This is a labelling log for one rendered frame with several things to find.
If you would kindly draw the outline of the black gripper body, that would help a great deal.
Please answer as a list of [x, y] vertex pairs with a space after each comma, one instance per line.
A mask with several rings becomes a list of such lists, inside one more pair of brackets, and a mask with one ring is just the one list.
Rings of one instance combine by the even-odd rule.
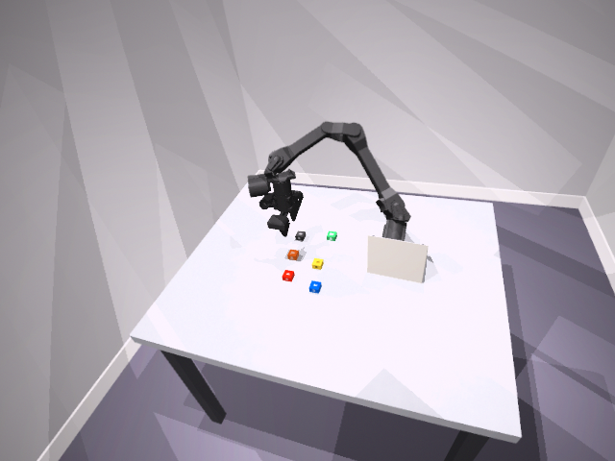
[[302, 202], [304, 194], [299, 190], [291, 190], [289, 194], [284, 196], [278, 196], [274, 193], [273, 199], [276, 200], [280, 215], [273, 214], [267, 222], [267, 227], [272, 230], [285, 231], [289, 225], [289, 218], [287, 218], [289, 211], [292, 211], [298, 199], [299, 202]]

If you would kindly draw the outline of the yellow block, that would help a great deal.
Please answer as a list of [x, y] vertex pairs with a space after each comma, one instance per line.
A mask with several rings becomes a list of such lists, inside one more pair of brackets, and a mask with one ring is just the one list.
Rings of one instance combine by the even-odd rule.
[[314, 260], [313, 260], [313, 262], [312, 262], [312, 264], [311, 264], [311, 265], [312, 265], [312, 268], [313, 268], [313, 269], [319, 269], [319, 270], [321, 270], [321, 269], [322, 269], [323, 264], [324, 264], [323, 259], [314, 258]]

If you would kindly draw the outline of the blue block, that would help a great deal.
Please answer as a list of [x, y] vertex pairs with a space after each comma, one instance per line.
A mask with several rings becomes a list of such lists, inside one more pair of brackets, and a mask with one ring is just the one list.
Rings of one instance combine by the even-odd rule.
[[309, 287], [309, 292], [318, 293], [319, 294], [321, 287], [322, 287], [321, 282], [312, 281], [311, 284], [310, 284], [310, 287]]

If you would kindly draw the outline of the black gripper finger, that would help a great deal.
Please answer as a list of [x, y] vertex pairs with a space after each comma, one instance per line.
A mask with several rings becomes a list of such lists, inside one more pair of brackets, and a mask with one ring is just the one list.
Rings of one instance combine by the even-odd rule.
[[291, 220], [293, 222], [295, 222], [295, 220], [296, 220], [296, 217], [297, 217], [298, 211], [300, 209], [301, 203], [302, 202], [299, 202], [299, 200], [298, 200], [297, 204], [295, 205], [295, 207], [293, 207], [292, 211], [289, 211]]
[[284, 237], [287, 237], [289, 226], [290, 226], [290, 223], [289, 223], [288, 227], [286, 228], [286, 230], [279, 230]]

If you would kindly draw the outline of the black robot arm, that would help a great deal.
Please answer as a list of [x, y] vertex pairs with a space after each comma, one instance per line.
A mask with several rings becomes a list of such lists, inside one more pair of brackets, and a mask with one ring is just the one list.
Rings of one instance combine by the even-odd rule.
[[[292, 190], [290, 180], [296, 179], [294, 171], [288, 169], [284, 172], [284, 170], [297, 156], [325, 137], [344, 142], [357, 155], [370, 181], [376, 188], [379, 195], [376, 204], [386, 216], [382, 237], [405, 241], [406, 222], [409, 221], [411, 216], [405, 208], [404, 199], [389, 185], [368, 147], [365, 132], [358, 123], [324, 122], [294, 143], [271, 152], [264, 174], [247, 176], [250, 197], [265, 195], [258, 202], [260, 208], [272, 207], [277, 210], [276, 200], [273, 199], [274, 193], [278, 196], [289, 194]], [[270, 182], [273, 184], [274, 192], [268, 193], [271, 191]]]

